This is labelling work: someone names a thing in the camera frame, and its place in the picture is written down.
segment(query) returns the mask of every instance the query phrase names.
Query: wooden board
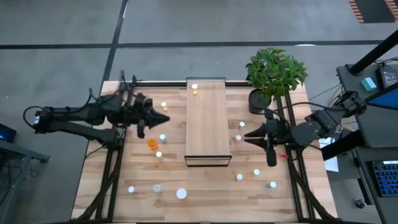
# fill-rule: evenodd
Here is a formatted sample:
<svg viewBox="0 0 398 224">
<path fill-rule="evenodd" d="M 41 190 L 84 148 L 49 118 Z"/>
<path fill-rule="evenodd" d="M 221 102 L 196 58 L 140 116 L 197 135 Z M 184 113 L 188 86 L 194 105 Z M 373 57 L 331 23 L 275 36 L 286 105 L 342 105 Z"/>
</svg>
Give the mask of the wooden board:
<svg viewBox="0 0 398 224">
<path fill-rule="evenodd" d="M 193 94 L 192 85 L 198 85 Z M 225 81 L 187 82 L 185 159 L 189 166 L 226 166 L 229 163 Z"/>
<path fill-rule="evenodd" d="M 105 82 L 102 94 L 116 90 L 117 82 Z M 154 99 L 154 107 L 162 111 L 161 102 L 167 102 L 165 112 L 170 121 L 151 130 L 146 129 L 146 138 L 136 136 L 136 127 L 127 131 L 122 171 L 116 198 L 115 222 L 292 222 L 297 221 L 287 161 L 279 155 L 285 153 L 283 146 L 275 148 L 277 165 L 268 167 L 264 151 L 252 144 L 236 142 L 237 134 L 243 135 L 258 128 L 264 118 L 248 112 L 250 88 L 226 89 L 228 135 L 233 158 L 228 167 L 187 167 L 184 162 L 186 135 L 187 89 L 177 87 L 138 88 L 143 94 Z M 298 87 L 292 93 L 292 100 L 306 100 L 305 89 Z M 310 111 L 309 106 L 300 105 L 295 109 L 296 118 L 303 119 Z M 246 126 L 239 129 L 244 121 Z M 109 127 L 109 123 L 99 128 Z M 167 133 L 167 144 L 159 144 L 164 158 L 158 161 L 146 141 L 158 139 Z M 99 146 L 90 142 L 88 153 Z M 335 205 L 325 166 L 320 151 L 306 149 L 304 152 L 310 187 L 322 205 L 336 215 Z M 91 203 L 100 189 L 106 151 L 92 154 L 83 166 L 76 195 L 72 218 L 78 217 Z M 253 174 L 254 169 L 260 175 Z M 237 174 L 243 174 L 242 181 L 236 181 Z M 267 189 L 270 181 L 277 183 L 276 189 Z M 153 192 L 154 184 L 163 186 L 163 193 Z M 135 186 L 136 194 L 128 193 L 129 186 Z M 176 198 L 179 188 L 185 188 L 188 197 Z M 305 208 L 303 194 L 300 194 Z M 103 214 L 106 215 L 107 202 Z"/>
</svg>

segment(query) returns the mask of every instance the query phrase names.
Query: orange striped tape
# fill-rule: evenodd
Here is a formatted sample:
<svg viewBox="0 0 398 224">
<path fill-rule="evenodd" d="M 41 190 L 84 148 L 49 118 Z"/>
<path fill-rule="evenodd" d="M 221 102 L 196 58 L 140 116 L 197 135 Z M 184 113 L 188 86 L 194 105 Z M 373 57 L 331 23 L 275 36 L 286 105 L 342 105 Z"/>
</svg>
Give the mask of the orange striped tape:
<svg viewBox="0 0 398 224">
<path fill-rule="evenodd" d="M 361 14 L 361 12 L 359 11 L 358 6 L 356 5 L 355 1 L 354 1 L 354 0 L 349 0 L 349 4 L 351 5 L 351 8 L 352 8 L 353 11 L 354 11 L 354 15 L 355 15 L 356 19 L 357 19 L 359 22 L 362 22 L 362 23 L 363 23 L 362 14 Z"/>
<path fill-rule="evenodd" d="M 398 7 L 394 0 L 384 0 L 390 9 L 392 15 L 394 15 L 394 18 L 396 19 L 396 22 L 398 22 Z"/>
</svg>

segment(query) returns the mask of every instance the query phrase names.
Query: keyboard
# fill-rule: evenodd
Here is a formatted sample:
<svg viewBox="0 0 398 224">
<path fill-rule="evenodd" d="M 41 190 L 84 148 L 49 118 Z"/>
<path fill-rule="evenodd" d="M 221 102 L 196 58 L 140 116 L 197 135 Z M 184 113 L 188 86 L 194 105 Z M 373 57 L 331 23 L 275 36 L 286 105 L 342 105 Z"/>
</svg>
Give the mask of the keyboard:
<svg viewBox="0 0 398 224">
<path fill-rule="evenodd" d="M 372 161 L 380 197 L 398 197 L 398 161 Z"/>
</svg>

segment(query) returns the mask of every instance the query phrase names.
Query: concrete floor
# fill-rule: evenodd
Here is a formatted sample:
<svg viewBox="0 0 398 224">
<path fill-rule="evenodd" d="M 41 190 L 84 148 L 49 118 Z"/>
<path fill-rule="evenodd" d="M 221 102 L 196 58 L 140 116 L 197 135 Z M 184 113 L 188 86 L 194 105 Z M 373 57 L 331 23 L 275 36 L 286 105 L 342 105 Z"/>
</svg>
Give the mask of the concrete floor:
<svg viewBox="0 0 398 224">
<path fill-rule="evenodd" d="M 121 3 L 0 0 L 0 45 L 110 44 Z M 119 42 L 382 40 L 397 28 L 358 23 L 347 0 L 130 0 Z M 117 80 L 119 70 L 125 69 L 145 80 L 212 76 L 241 80 L 246 77 L 244 65 L 258 48 L 118 49 L 110 79 Z M 355 63 L 374 45 L 281 48 L 308 67 L 305 85 L 311 98 L 338 84 L 337 66 Z M 394 48 L 384 57 L 397 53 Z M 48 164 L 34 164 L 40 175 L 27 178 L 16 223 L 70 218 L 87 145 L 70 134 L 34 135 L 23 123 L 23 110 L 31 105 L 82 105 L 89 87 L 98 94 L 108 54 L 109 49 L 0 50 L 0 123 L 18 131 L 19 145 L 52 155 Z M 312 101 L 325 105 L 333 92 Z M 340 218 L 380 222 L 374 207 L 353 206 L 361 197 L 355 181 L 331 179 L 331 187 Z"/>
</svg>

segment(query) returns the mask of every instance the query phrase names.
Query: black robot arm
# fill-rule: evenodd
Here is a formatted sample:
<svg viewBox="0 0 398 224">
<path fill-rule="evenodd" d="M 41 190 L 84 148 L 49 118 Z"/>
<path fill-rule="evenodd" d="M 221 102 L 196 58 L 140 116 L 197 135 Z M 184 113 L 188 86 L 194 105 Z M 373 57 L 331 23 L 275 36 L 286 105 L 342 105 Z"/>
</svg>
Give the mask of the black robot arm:
<svg viewBox="0 0 398 224">
<path fill-rule="evenodd" d="M 144 129 L 146 126 L 153 128 L 158 124 L 168 121 L 170 118 L 164 114 L 155 111 L 152 105 L 152 99 L 146 98 L 142 93 L 134 95 L 132 93 L 136 84 L 136 78 L 133 76 L 133 82 L 127 84 L 124 81 L 122 90 L 118 90 L 113 94 L 104 95 L 95 98 L 94 103 L 87 103 L 79 108 L 54 108 L 46 106 L 40 111 L 36 111 L 33 125 L 27 124 L 35 129 L 37 134 L 52 133 L 55 131 L 63 131 L 70 134 L 83 136 L 89 140 L 97 140 L 102 145 L 111 146 L 118 137 L 115 128 L 111 129 L 95 129 L 82 124 L 76 124 L 72 121 L 84 121 L 91 125 L 103 124 L 105 118 L 115 127 L 128 127 L 132 124 L 137 125 L 137 135 L 144 138 Z M 123 92 L 128 93 L 127 101 L 123 99 Z M 134 103 L 130 105 L 132 97 L 135 97 Z"/>
<path fill-rule="evenodd" d="M 314 111 L 308 115 L 306 122 L 290 127 L 285 120 L 274 119 L 266 110 L 267 123 L 260 128 L 244 135 L 246 142 L 262 147 L 267 152 L 267 163 L 276 166 L 276 155 L 273 145 L 290 144 L 296 149 L 304 150 L 311 142 L 327 138 L 336 131 L 342 118 L 361 115 L 366 111 L 366 103 L 359 98 L 358 93 L 344 93 L 332 108 Z"/>
</svg>

